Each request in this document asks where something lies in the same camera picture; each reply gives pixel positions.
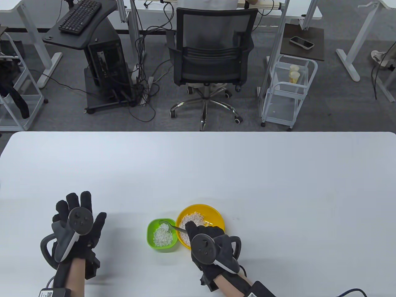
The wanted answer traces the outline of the person's right hand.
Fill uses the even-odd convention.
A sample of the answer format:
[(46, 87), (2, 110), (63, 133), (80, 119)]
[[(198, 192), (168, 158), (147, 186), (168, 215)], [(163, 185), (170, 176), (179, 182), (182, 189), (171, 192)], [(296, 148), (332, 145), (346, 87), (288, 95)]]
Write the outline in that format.
[(194, 222), (187, 222), (185, 227), (192, 260), (209, 282), (223, 272), (239, 273), (242, 243), (238, 236), (229, 236), (216, 226), (197, 226)]

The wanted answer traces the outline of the person's left hand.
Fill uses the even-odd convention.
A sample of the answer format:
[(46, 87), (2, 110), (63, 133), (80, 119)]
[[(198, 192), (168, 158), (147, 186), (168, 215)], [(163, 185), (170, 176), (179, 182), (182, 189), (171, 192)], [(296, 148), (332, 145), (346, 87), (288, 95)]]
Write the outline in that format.
[[(56, 211), (58, 213), (54, 215), (53, 222), (61, 222), (62, 225), (65, 225), (68, 215), (76, 207), (83, 207), (92, 212), (92, 197), (89, 191), (82, 192), (80, 197), (75, 193), (70, 193), (66, 196), (66, 200), (58, 201), (56, 204)], [(98, 214), (91, 231), (79, 237), (69, 250), (68, 255), (63, 258), (63, 261), (71, 261), (77, 258), (88, 261), (93, 259), (92, 249), (98, 244), (106, 217), (106, 212), (100, 212)]]

